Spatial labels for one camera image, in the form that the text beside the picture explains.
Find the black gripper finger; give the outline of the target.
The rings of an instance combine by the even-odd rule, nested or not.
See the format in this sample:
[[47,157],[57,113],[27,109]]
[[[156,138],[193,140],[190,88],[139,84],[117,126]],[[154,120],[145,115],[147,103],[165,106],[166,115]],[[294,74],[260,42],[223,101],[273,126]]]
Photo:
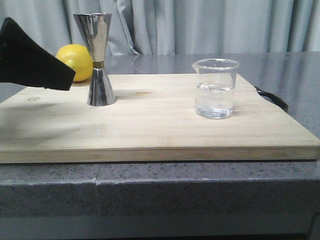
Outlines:
[[0,29],[0,82],[68,91],[76,72],[32,40],[10,17]]

